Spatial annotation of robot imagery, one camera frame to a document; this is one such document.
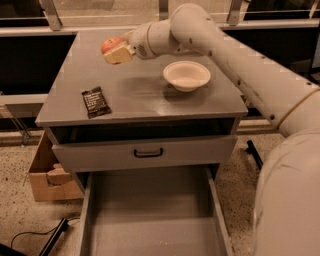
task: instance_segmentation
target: cord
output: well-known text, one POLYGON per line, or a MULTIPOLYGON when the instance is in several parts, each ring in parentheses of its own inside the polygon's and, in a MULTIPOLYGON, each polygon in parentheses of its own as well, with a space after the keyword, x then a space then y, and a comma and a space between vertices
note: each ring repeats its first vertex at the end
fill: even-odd
MULTIPOLYGON (((77 220, 77 219, 80 219, 80 217, 74 217, 74 218, 70 218, 70 219, 67 219, 68 221, 72 221, 72 220, 77 220)), ((13 242, 14 240, 18 237, 18 236, 21 236, 21 235, 42 235, 42 236, 45 236, 45 235, 49 235, 50 233, 54 232, 57 228, 58 228, 59 225, 57 225, 56 227, 54 227, 53 229, 47 231, 47 232, 32 232, 32 231, 27 231, 27 232, 21 232, 21 233, 18 233, 16 234, 12 240, 11 240, 11 244, 10 244, 10 248, 13 249, 13 242)))

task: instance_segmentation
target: drawer front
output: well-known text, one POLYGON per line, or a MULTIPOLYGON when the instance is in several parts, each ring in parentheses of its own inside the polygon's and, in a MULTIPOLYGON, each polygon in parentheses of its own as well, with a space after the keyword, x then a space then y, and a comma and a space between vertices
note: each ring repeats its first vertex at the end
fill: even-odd
POLYGON ((65 170, 91 172, 228 161, 236 135, 54 145, 65 170))

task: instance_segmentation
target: drawer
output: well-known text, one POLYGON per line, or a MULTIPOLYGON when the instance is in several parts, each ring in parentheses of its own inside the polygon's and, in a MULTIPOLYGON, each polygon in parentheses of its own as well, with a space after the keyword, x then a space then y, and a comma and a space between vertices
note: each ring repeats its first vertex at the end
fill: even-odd
POLYGON ((214 182, 204 166, 90 174, 78 256, 231 256, 214 182))
POLYGON ((54 145, 69 172, 184 166, 228 161, 236 135, 54 145))

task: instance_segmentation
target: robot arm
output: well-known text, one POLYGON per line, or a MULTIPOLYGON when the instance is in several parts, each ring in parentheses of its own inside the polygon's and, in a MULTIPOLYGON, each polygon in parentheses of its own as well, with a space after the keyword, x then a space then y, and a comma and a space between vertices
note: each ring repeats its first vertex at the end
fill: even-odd
POLYGON ((128 48, 103 52, 107 61, 111 56, 111 63, 121 63, 124 52, 141 59, 190 51, 208 56, 282 135, 290 136, 265 161, 259 178, 254 255, 318 255, 320 88, 228 36, 194 4, 181 5, 170 20, 142 25, 124 41, 128 48))

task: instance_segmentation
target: drawer handle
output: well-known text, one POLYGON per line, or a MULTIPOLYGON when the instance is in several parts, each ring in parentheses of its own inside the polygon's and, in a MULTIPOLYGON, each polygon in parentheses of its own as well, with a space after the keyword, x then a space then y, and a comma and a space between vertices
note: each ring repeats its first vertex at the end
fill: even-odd
POLYGON ((160 157, 163 155, 163 148, 160 148, 156 152, 138 152, 138 150, 134 150, 134 156, 136 158, 148 158, 148 157, 160 157))

